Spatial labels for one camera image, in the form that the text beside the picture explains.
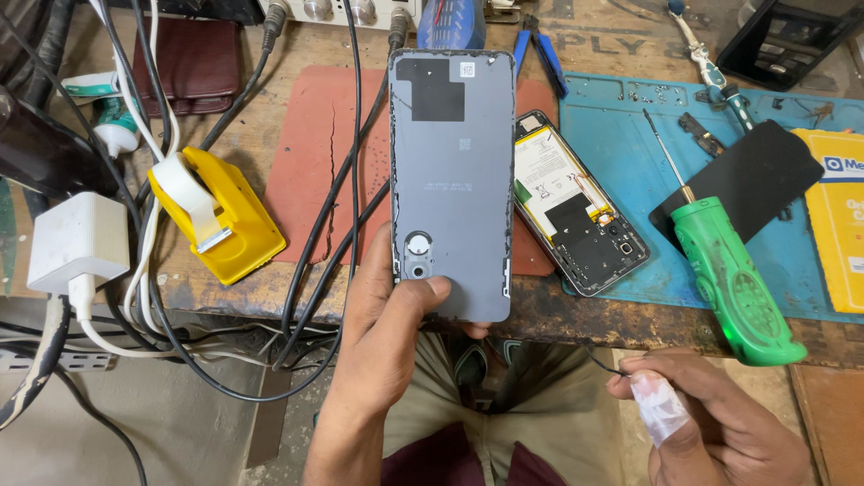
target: smartphone back panel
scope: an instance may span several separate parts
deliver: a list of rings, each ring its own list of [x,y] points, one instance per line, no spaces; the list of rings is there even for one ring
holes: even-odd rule
[[[388,66],[393,272],[448,277],[437,317],[510,313],[515,76],[504,51],[402,49]]]

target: red rubber mat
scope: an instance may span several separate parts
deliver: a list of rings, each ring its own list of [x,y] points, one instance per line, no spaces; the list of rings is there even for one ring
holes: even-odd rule
[[[383,70],[362,70],[363,111],[372,108]],[[264,192],[264,206],[279,226],[288,247],[275,261],[296,262],[314,225],[321,204],[353,143],[354,70],[351,67],[309,66],[294,83],[288,111],[279,135],[279,145]],[[556,100],[550,89],[537,80],[522,80],[517,89],[517,113],[539,109],[557,120]],[[390,131],[387,95],[366,141],[360,146],[360,210],[390,176]],[[359,253],[379,226],[390,219],[387,196],[360,230]],[[315,247],[312,263],[329,258],[352,225],[351,174],[349,172],[334,210]],[[347,264],[350,256],[342,259]],[[554,267],[532,239],[524,223],[513,221],[513,273],[549,275]]]

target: screwdriver shaft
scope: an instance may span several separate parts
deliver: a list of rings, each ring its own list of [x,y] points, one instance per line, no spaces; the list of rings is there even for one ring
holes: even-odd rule
[[[657,137],[657,141],[660,143],[660,148],[663,149],[663,153],[666,154],[666,160],[669,161],[669,165],[672,166],[672,171],[675,172],[675,177],[678,178],[678,182],[681,184],[681,193],[684,195],[684,199],[686,199],[687,202],[695,201],[696,197],[693,196],[693,191],[687,184],[684,183],[684,180],[681,178],[681,174],[678,173],[678,167],[676,167],[675,163],[672,162],[672,156],[669,155],[669,151],[666,150],[666,145],[663,144],[663,140],[660,138],[660,134],[657,133],[657,127],[654,126],[654,121],[651,120],[651,115],[648,114],[648,110],[643,108],[642,113],[644,113],[645,118],[648,119],[648,124],[651,125],[651,130],[654,131],[654,137]]]

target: brown leather wallet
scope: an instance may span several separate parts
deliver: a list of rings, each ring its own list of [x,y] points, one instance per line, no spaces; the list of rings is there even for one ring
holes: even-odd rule
[[[144,27],[149,37],[149,17]],[[219,113],[240,89],[240,29],[234,22],[159,18],[156,65],[162,90],[174,113]],[[141,41],[136,35],[132,77],[150,118],[160,117],[147,75]]]

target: qr code sticker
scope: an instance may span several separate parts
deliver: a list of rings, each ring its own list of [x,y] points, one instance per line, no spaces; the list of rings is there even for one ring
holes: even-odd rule
[[[461,67],[461,77],[463,78],[473,78],[474,77],[474,63],[473,62],[462,62],[460,64]]]

